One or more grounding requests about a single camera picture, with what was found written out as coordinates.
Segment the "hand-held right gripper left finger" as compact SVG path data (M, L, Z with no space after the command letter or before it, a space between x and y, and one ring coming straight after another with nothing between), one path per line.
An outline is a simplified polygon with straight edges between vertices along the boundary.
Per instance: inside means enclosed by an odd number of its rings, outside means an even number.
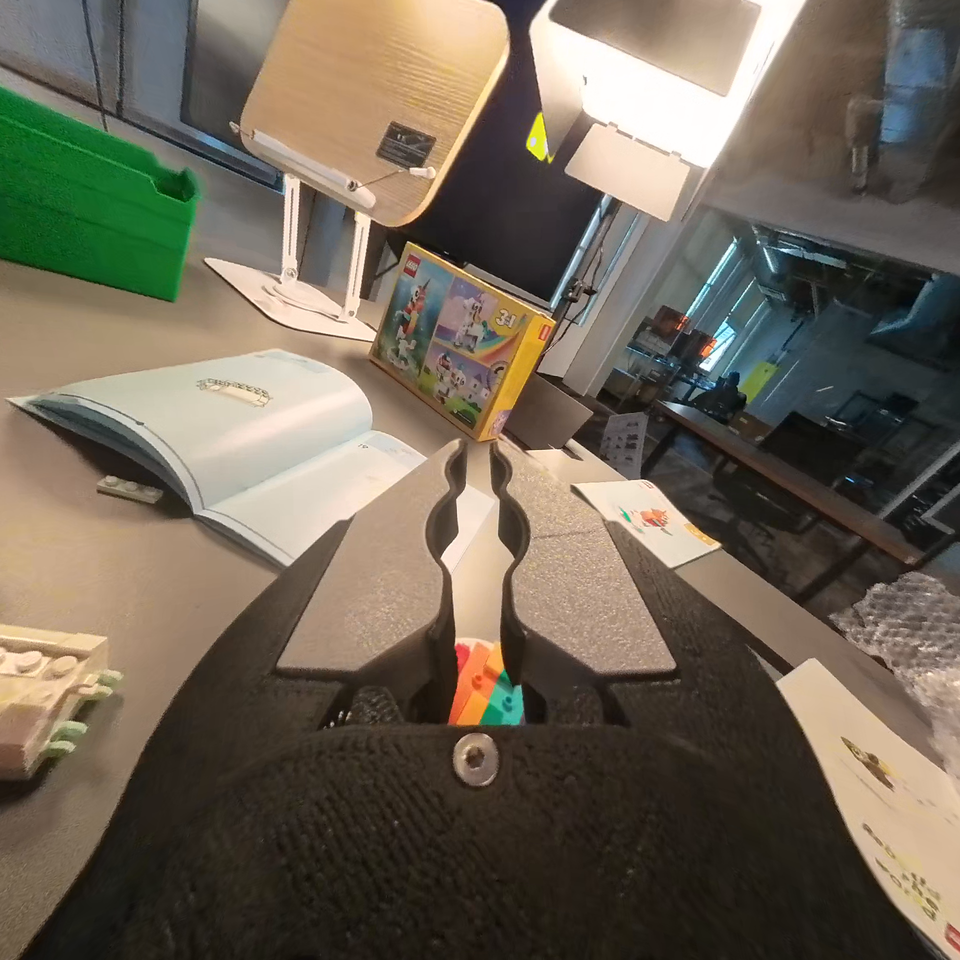
M279 673L457 677L443 557L460 531L466 477L466 443L453 440L354 515L279 657Z

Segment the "rainbow coloured lego piece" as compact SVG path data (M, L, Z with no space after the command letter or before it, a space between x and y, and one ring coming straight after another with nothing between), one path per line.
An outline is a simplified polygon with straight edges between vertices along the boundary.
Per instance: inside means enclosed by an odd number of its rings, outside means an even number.
M451 726L522 726L522 687L510 682L500 643L460 638L455 642L459 669L448 715Z

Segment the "light blue instruction booklet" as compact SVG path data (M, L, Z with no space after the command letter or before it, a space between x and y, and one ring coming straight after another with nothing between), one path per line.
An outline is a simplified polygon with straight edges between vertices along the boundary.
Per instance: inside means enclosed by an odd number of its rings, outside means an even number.
M195 519L282 569L426 462L373 428L371 403L353 379L282 349L8 402L137 462Z

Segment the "pale grey lego plate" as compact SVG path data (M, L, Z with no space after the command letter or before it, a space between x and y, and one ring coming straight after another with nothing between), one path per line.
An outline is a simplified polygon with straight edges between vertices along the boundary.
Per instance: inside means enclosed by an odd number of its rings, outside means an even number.
M163 498L163 490L154 486L130 481L113 474L108 474L96 485L98 494L125 499L131 502L156 505Z

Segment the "yellow lego box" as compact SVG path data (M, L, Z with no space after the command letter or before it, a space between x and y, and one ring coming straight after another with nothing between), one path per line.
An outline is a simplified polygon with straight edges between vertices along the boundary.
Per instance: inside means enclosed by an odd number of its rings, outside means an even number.
M499 438L556 321L417 244L398 267L369 359L470 438Z

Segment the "white lego build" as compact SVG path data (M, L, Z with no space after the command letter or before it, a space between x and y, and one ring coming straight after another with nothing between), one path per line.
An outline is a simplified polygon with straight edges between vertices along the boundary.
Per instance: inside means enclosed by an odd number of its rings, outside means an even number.
M2 624L2 783L26 783L73 754L89 728L77 715L122 680L105 635Z

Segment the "small instruction booklet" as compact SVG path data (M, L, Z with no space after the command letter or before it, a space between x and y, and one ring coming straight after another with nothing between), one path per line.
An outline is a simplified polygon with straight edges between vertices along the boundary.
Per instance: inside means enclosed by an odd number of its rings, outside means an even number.
M604 520L623 526L670 570L678 570L722 548L720 542L690 522L649 481L578 483L572 489Z

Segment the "grey laptop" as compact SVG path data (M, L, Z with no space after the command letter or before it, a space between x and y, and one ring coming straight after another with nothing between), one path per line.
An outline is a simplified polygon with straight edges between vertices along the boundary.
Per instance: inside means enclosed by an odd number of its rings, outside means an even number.
M561 449L592 414L591 408L549 378L533 373L514 403L503 433L523 450Z

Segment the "long wooden table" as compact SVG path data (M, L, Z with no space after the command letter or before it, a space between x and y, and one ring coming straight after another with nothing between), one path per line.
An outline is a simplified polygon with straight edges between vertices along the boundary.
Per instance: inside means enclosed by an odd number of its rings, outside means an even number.
M808 510L834 527L854 535L861 544L894 558L907 569L918 570L929 561L924 551L911 544L899 529L885 519L738 437L727 426L706 414L690 406L665 401L654 402L651 411L654 416L665 419L669 429L644 460L644 474L648 474L663 459L676 436L684 431L704 441L727 460L762 476L775 487L797 498Z

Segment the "black office chair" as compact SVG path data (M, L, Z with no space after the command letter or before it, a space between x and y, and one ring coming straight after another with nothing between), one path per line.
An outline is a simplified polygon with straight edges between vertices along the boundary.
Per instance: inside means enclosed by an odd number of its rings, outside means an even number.
M732 370L710 392L710 399L705 402L705 412L715 420L726 423L743 412L747 403L748 397L740 389L740 373Z

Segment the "clear bubble wrap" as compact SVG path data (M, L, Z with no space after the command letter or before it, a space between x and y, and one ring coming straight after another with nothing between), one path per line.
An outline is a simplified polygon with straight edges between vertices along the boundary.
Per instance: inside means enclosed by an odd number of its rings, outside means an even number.
M932 745L959 781L959 599L918 571L877 583L829 616L853 646L886 667L930 722Z

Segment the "white printed leaflet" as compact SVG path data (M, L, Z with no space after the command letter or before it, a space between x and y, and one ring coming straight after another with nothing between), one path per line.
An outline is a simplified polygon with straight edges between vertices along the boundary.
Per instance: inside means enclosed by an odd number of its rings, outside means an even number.
M959 957L954 781L810 658L776 685L861 857L935 958Z

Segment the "black monitor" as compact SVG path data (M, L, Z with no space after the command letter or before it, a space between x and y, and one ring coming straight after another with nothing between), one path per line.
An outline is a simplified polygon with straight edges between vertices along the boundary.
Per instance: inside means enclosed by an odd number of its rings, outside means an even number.
M551 148L552 161L527 148L542 111L529 30L544 3L495 5L510 34L503 72L425 212L399 229L372 227L365 292L381 261L396 267L414 242L549 303L594 218L601 193L566 174L575 146Z

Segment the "green plastic bin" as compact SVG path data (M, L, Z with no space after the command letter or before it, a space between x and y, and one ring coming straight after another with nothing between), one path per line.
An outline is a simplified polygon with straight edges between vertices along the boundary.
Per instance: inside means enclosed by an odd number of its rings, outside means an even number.
M2 259L174 303L200 198L191 170L2 88Z

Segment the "wooden book stand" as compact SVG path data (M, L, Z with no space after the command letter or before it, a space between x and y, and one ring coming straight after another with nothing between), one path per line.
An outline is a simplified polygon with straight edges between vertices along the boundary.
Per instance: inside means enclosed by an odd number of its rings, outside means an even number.
M275 324L363 343L362 277L373 224L418 219L434 200L506 66L506 14L481 1L289 2L237 121L283 175L278 274L205 264ZM299 276L302 188L353 211L339 301Z

